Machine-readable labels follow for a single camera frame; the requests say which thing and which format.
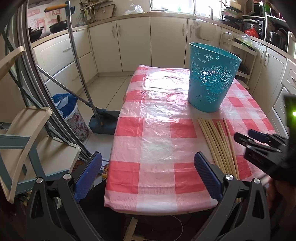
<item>metal screw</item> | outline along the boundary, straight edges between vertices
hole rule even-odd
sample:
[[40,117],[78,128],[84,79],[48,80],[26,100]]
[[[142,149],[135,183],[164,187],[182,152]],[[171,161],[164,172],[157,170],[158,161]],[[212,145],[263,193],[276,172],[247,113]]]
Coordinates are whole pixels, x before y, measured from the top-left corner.
[[67,174],[65,174],[65,175],[63,176],[63,178],[64,178],[65,180],[68,180],[68,179],[71,178],[71,174],[67,173]]
[[226,175],[226,179],[229,180],[229,181],[231,181],[231,180],[233,180],[233,176],[231,174],[227,174]]
[[254,183],[259,184],[260,180],[258,178],[254,178]]
[[39,177],[39,178],[37,178],[37,180],[36,180],[37,183],[41,183],[42,181],[43,181],[43,178],[42,178],[42,177]]

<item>red plastic bag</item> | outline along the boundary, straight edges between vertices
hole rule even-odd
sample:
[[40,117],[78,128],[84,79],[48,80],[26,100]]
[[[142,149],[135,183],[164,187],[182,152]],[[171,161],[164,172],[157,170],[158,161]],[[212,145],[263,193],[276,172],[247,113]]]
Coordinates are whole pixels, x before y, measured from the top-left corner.
[[255,38],[259,38],[258,33],[256,32],[256,30],[254,28],[250,28],[244,31],[245,34],[249,35],[249,36],[253,36]]

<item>pink checkered tablecloth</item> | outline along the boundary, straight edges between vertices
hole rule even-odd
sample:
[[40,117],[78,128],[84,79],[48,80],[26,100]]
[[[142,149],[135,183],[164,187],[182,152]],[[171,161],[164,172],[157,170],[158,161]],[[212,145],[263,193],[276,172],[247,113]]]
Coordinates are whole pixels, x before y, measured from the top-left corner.
[[[138,67],[114,135],[106,207],[123,213],[169,215],[216,206],[193,164],[198,151],[214,163],[197,118],[214,123],[225,118],[232,136],[247,134],[249,129],[274,133],[256,101],[236,79],[214,113],[190,105],[188,85],[188,69]],[[241,180],[264,175],[243,158],[243,146],[234,142],[234,148]]]

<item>plastic container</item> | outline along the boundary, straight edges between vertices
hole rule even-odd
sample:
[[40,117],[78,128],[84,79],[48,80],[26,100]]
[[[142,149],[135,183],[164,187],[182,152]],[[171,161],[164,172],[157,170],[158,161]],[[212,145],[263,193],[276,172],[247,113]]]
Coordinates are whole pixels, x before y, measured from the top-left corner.
[[87,139],[89,136],[89,129],[78,110],[77,104],[73,111],[65,118],[65,121],[81,142],[84,142]]
[[188,101],[200,111],[215,112],[242,60],[228,51],[206,44],[190,43],[190,48]]

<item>cutting board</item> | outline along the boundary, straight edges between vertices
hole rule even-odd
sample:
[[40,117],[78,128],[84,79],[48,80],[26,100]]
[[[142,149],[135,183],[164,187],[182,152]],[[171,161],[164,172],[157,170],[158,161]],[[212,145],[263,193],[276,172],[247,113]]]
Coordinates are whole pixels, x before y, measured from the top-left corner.
[[100,21],[106,18],[111,18],[115,14],[115,4],[109,6],[100,7],[95,10],[96,12],[96,21]]

